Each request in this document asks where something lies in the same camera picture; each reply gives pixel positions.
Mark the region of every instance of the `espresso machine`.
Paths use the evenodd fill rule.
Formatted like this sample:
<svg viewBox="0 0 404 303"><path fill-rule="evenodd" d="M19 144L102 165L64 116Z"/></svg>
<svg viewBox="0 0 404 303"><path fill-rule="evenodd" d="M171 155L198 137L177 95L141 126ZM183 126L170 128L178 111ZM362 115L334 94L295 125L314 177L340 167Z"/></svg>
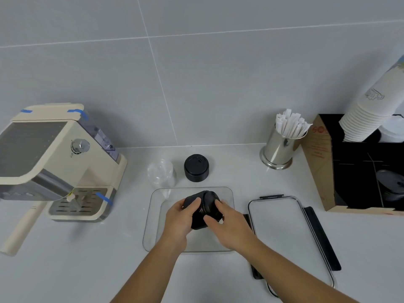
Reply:
<svg viewBox="0 0 404 303"><path fill-rule="evenodd" d="M0 252L15 255L42 210L105 219L127 164L82 104L29 106L0 134L0 198L33 201Z"/></svg>

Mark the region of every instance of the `stainless steel cup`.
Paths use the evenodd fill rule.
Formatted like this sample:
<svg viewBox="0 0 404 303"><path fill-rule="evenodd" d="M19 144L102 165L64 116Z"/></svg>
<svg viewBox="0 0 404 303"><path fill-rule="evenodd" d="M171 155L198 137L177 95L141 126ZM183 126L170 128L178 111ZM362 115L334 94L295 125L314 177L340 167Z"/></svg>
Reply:
<svg viewBox="0 0 404 303"><path fill-rule="evenodd" d="M300 138L286 138L274 129L268 139L267 144L259 153L261 161L272 169L283 170L292 164L292 156L299 147Z"/></svg>

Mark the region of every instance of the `silver knob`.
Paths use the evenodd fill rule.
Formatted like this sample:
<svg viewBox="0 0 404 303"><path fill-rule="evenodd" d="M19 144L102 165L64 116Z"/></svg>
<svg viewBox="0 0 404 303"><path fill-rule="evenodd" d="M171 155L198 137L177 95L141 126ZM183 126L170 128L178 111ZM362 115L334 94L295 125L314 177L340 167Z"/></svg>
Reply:
<svg viewBox="0 0 404 303"><path fill-rule="evenodd" d="M87 152L90 149L90 143L85 139L74 139L72 141L72 151L76 154Z"/></svg>

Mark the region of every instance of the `hand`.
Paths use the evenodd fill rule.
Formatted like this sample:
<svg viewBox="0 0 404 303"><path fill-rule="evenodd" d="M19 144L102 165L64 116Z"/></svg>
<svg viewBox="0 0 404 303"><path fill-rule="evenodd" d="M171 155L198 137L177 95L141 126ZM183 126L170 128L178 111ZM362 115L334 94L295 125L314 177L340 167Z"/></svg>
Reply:
<svg viewBox="0 0 404 303"><path fill-rule="evenodd" d="M217 209L223 214L223 224L212 217L203 217L206 225L215 233L220 243L237 252L246 245L246 241L255 237L242 213L232 209L224 202L215 200Z"/></svg>
<svg viewBox="0 0 404 303"><path fill-rule="evenodd" d="M192 214L199 208L201 199L196 198L186 209L182 209L185 199L175 203L166 214L162 238L178 245L180 252L187 247L187 234L191 231Z"/></svg>

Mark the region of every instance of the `person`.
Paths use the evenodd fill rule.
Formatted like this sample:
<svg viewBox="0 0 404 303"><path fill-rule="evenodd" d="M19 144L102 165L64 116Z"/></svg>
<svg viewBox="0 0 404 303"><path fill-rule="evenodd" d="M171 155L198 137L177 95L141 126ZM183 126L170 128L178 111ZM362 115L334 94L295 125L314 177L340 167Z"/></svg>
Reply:
<svg viewBox="0 0 404 303"><path fill-rule="evenodd" d="M184 199L167 212L159 241L144 258L111 303L161 302L178 256L187 246L192 214L201 199L183 209ZM223 224L210 216L204 221L221 244L242 255L271 285L284 303L357 302L310 275L263 244L251 231L244 216L224 202L215 201L223 214Z"/></svg>

